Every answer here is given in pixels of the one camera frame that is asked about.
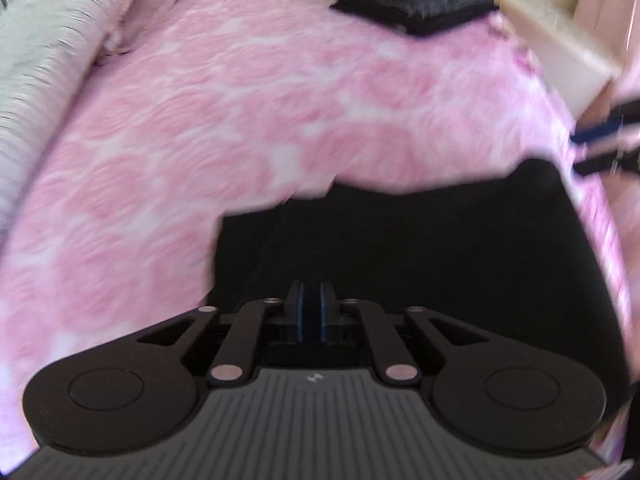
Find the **black jacket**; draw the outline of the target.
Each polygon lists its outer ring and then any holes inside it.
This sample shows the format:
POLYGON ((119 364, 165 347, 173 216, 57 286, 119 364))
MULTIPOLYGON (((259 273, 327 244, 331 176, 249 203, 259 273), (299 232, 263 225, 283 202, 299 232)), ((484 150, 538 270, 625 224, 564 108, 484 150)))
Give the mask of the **black jacket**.
POLYGON ((427 307, 589 367, 608 411, 630 375, 613 301, 559 171, 529 158, 502 178, 320 198, 222 219, 207 300, 224 312, 328 282, 399 314, 427 307))

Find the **white padded headboard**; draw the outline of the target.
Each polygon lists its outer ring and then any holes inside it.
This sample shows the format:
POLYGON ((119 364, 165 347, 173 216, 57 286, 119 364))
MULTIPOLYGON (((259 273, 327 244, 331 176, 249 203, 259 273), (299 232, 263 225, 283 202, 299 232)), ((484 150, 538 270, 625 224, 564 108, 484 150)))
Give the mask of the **white padded headboard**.
POLYGON ((515 32, 538 58, 544 81, 558 90, 575 118, 585 113, 620 64, 575 22, 577 0, 498 0, 515 32))

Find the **pink rose bed blanket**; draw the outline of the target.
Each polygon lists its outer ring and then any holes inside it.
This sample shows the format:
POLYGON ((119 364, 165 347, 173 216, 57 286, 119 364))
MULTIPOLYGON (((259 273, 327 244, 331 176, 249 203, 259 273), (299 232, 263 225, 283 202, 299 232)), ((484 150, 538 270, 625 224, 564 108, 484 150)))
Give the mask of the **pink rose bed blanket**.
POLYGON ((90 72, 1 259, 3 472, 36 449, 29 379, 197 306, 226 214, 570 172, 573 116, 500 15, 418 39, 330 1, 178 0, 90 72))

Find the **black folded garment bottom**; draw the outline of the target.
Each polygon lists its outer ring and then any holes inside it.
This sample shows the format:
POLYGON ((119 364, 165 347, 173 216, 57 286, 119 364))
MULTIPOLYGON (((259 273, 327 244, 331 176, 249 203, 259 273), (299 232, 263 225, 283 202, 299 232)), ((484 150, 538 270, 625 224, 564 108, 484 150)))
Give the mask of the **black folded garment bottom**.
POLYGON ((487 18, 499 10, 495 3, 481 3, 468 6, 460 11, 433 16, 409 15, 407 12, 382 6, 382 4, 361 0, 335 0, 330 8, 349 15, 356 15, 367 21, 391 29, 400 29, 405 34, 425 38, 448 32, 459 26, 487 18))

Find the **purple pillow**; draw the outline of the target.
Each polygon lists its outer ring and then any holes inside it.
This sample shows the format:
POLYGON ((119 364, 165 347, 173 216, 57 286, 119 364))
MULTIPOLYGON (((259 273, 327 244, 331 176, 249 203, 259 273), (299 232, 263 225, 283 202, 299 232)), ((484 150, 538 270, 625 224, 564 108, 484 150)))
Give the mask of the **purple pillow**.
POLYGON ((136 50, 146 34, 178 0, 120 0, 115 23, 106 34, 94 61, 104 65, 136 50))

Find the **striped white duvet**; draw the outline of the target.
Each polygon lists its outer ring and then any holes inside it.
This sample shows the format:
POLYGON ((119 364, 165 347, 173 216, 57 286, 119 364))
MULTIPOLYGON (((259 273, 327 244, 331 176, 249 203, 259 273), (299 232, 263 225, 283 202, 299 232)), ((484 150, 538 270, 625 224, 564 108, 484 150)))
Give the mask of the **striped white duvet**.
POLYGON ((1 231, 126 0, 13 0, 1 14, 1 231))

